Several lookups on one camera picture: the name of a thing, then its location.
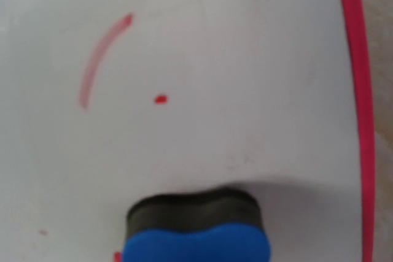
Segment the pink framed whiteboard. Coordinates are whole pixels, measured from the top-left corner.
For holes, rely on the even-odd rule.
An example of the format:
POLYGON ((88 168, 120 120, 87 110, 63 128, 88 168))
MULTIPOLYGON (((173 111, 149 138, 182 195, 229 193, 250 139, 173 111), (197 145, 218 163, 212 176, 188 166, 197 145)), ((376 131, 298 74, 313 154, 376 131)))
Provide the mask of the pink framed whiteboard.
POLYGON ((362 0, 1 0, 1 260, 131 261, 140 199, 237 187, 244 261, 371 261, 362 0))

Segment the blue whiteboard eraser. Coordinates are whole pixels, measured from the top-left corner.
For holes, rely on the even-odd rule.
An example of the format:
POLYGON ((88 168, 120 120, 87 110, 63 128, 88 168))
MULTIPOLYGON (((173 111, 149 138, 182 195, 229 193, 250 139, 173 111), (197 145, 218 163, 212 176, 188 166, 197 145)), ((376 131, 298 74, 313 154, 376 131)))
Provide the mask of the blue whiteboard eraser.
POLYGON ((144 198, 126 215, 119 261, 270 261, 257 200, 221 187, 144 198))

